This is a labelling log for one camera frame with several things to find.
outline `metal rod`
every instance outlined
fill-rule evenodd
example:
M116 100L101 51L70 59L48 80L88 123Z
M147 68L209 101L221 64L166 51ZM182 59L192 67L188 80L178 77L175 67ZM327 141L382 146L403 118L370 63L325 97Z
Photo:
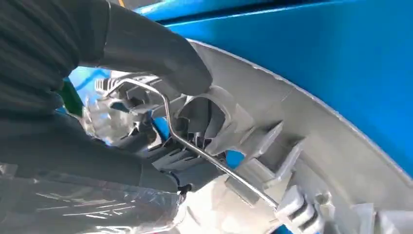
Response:
M212 156L212 155L208 154L207 152L205 152L204 150L201 150L198 147L192 145L191 143L189 143L188 141L186 141L185 139L180 137L175 132L175 130L173 128L173 125L172 125L172 118L171 118L170 112L169 112L168 97L165 96L164 94L162 94L161 92L159 92L157 89L155 89L152 86L149 86L147 84L143 84L143 83L141 83L137 80L130 79L130 78L125 78L125 79L122 79L120 82L118 82L116 85L114 85L110 90L108 90L107 93L103 97L109 96L111 93L113 93L115 90L117 90L124 83L131 83L131 84L137 85L141 88L144 88L146 90L149 90L149 91L159 95L162 98L162 100L164 101L165 112L166 112L166 117L167 117L167 121L168 121L170 134L174 139L176 139L178 142L180 142L181 144L183 144L187 148L191 149L193 152L197 153L198 155L201 155L203 158L208 160L210 163L217 166L220 170L227 173L230 177L234 178L235 180L237 180L240 183L242 183L243 185L245 185L247 188L249 188L251 191L253 191L255 194L257 194L262 200L267 202L269 204L269 206L274 209L274 211L277 211L278 203L276 201L274 201L274 199L272 199L270 196L265 194L263 191L261 191L260 189L256 188L254 185L249 183L246 179L244 179L242 176L238 175L235 171L233 171L232 169L230 169L226 165L222 164L214 156Z

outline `clear plastic wrap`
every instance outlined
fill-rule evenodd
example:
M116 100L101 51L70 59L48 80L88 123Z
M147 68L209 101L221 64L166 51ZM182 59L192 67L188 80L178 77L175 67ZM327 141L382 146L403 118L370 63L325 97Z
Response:
M173 228L182 196L0 163L0 233L148 234Z

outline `grey plastic part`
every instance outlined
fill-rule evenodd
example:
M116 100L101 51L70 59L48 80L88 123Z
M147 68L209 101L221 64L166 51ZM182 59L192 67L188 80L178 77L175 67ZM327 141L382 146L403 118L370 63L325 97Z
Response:
M413 233L412 211L381 211L378 212L378 220L375 234Z
M317 209L332 234L359 232L362 220L352 209L359 203L373 203L378 210L413 210L413 180L343 116L256 64L190 41L213 76L213 85L199 97L210 99L225 114L220 132L206 148L209 153L235 149L246 157L260 155L259 161L274 173L285 162L284 168L294 172L290 187L298 185L314 204L326 195ZM266 129L280 122L282 130L266 153L254 153L259 139L269 133ZM302 139L300 157L291 154L288 163L288 152Z
M374 234L375 215L373 203L357 204L353 207L360 216L360 231L359 234Z
M276 217L293 234L316 234L323 230L324 219L309 203L296 185L282 199Z

